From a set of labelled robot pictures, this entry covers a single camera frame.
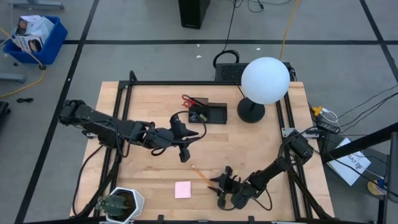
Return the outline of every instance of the trash can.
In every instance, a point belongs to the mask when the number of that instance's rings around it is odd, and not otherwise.
[[[44,65],[51,65],[54,63],[55,58],[57,57],[58,52],[60,51],[63,41],[67,37],[68,31],[64,28],[62,23],[60,22],[60,18],[56,16],[46,16],[51,22],[54,23],[54,27],[51,30],[51,33],[47,40],[44,43],[44,46],[40,52],[32,52],[32,55],[37,57],[40,62]],[[12,55],[15,59],[20,61],[20,63],[36,63],[29,54],[23,52],[17,45],[15,45],[12,41],[8,41],[3,51],[7,54]]]

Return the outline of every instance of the white globe lamp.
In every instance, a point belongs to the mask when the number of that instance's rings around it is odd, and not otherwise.
[[[264,104],[280,100],[289,84],[289,71],[280,60],[272,57],[255,59],[242,74],[241,85],[246,97],[239,102],[239,117],[247,123],[260,121],[266,113]]]

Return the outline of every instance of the pink sticky note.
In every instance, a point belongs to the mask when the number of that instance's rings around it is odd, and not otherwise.
[[[190,198],[191,197],[191,182],[180,181],[174,185],[175,198]]]

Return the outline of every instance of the gray floor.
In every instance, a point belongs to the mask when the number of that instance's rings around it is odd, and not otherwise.
[[[398,40],[394,0],[366,1],[386,40]],[[64,11],[14,10],[14,22],[24,14],[55,15],[68,29],[68,40],[80,39],[93,0],[63,2]],[[280,40],[294,1],[266,5],[265,12],[251,13],[246,3],[236,10],[231,39]],[[100,0],[88,40],[169,40],[225,39],[232,4],[212,0],[200,30],[180,26],[177,0]],[[0,1],[0,26],[10,30],[9,6]],[[376,36],[357,0],[302,0],[290,40],[376,40]],[[29,183],[44,137],[53,116],[65,77],[77,45],[64,45],[48,66],[42,83],[14,96],[2,98],[12,113],[0,132],[0,222],[12,223]],[[242,62],[270,56],[278,57],[280,45],[229,45],[240,53]],[[398,58],[398,46],[388,46]],[[103,81],[127,79],[134,70],[139,80],[214,80],[213,57],[223,49],[217,44],[185,45],[85,45],[78,62],[68,99],[82,99],[95,106]],[[28,83],[40,76],[33,65],[14,67],[12,57],[2,57],[0,72],[24,73]],[[225,56],[220,62],[232,62]],[[322,105],[341,114],[379,91],[397,83],[379,45],[287,45],[284,61],[291,62],[299,81],[303,81],[312,105]],[[16,83],[0,83],[0,95],[20,88]],[[375,104],[388,96],[372,100]],[[18,104],[17,98],[33,97],[31,104]],[[350,129],[350,134],[367,134],[397,122],[398,99],[385,103],[368,118]],[[355,118],[359,109],[341,119]],[[58,125],[39,183],[25,221],[66,218],[72,204],[76,178],[82,163],[86,139],[80,130]],[[375,147],[387,152],[388,142]],[[377,200],[357,194],[326,169],[335,214],[343,220],[366,222],[377,214]]]

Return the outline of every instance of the black speaker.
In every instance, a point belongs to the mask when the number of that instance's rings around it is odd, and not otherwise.
[[[200,29],[210,0],[178,0],[181,26]]]

